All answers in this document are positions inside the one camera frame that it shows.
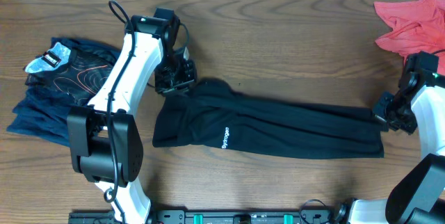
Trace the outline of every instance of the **folded clothing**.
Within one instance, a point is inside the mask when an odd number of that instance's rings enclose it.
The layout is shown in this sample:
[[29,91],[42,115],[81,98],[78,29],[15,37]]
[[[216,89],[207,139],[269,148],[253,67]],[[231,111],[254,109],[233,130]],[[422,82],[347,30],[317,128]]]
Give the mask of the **folded clothing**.
[[6,130],[69,146],[68,112],[74,105],[88,103],[119,55],[119,49],[99,42],[52,38],[50,50],[25,67],[29,88],[13,109],[17,117]]
[[[445,0],[418,0],[400,3],[375,2],[375,11],[393,31],[375,43],[385,50],[408,55],[445,49]],[[445,74],[445,52],[439,56],[440,74]]]
[[153,146],[206,145],[303,159],[383,157],[382,130],[370,109],[257,99],[207,79],[186,96],[165,99]]

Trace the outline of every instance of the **black pants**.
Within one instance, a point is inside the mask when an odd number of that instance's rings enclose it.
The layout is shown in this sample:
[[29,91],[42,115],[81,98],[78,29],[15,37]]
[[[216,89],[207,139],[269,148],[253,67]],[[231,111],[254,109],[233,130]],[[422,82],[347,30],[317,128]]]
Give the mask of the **black pants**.
[[286,104],[204,80],[187,96],[165,99],[153,146],[207,145],[304,159],[383,157],[382,130],[370,109]]

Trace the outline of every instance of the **crumpled red fabric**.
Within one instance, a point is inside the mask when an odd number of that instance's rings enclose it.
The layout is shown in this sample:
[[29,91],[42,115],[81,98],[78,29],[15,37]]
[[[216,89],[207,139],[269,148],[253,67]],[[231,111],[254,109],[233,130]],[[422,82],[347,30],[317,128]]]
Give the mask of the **crumpled red fabric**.
[[[409,54],[445,49],[445,0],[418,0],[400,3],[374,3],[375,11],[393,31],[375,43],[399,53],[406,61]],[[439,56],[438,73],[445,74],[445,52]]]

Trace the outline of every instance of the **wooden surface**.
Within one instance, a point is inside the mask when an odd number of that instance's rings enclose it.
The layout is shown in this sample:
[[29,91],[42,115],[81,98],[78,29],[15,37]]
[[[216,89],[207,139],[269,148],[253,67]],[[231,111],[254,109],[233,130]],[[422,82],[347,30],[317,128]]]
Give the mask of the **wooden surface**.
[[[108,209],[102,193],[72,170],[66,147],[5,132],[23,97],[22,68],[51,36],[120,47],[123,26],[108,0],[0,0],[0,222],[66,223],[75,209]],[[201,77],[235,90],[295,102],[372,106],[395,92],[397,54],[374,40],[389,32],[374,1],[118,0],[129,15],[175,9],[191,32]],[[298,208],[354,196],[386,198],[419,162],[419,137],[382,134],[384,159],[304,160],[188,146],[153,148],[163,98],[148,88],[136,119],[145,157],[140,180],[155,206],[189,209]]]

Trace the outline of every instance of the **dark blue cloth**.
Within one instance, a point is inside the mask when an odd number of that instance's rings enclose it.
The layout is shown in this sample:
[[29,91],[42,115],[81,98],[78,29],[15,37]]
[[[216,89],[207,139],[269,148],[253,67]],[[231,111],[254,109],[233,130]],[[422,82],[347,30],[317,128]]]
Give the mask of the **dark blue cloth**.
[[[110,67],[114,66],[120,55],[119,49],[92,40],[52,38],[51,47],[57,42],[78,52],[92,54],[91,56],[101,59],[98,63],[105,61]],[[55,90],[50,83],[41,82],[42,78],[45,78],[45,75],[42,75],[43,77],[31,74],[28,76],[26,85],[29,88],[26,91],[26,97],[13,109],[17,117],[6,128],[6,131],[37,136],[57,144],[70,146],[67,128],[68,113],[72,106],[85,106],[94,94],[80,101],[73,95]],[[54,76],[54,73],[49,72],[48,75]]]
[[17,117],[6,131],[69,146],[67,116],[74,105],[74,98],[68,94],[30,87],[26,97],[13,109]]

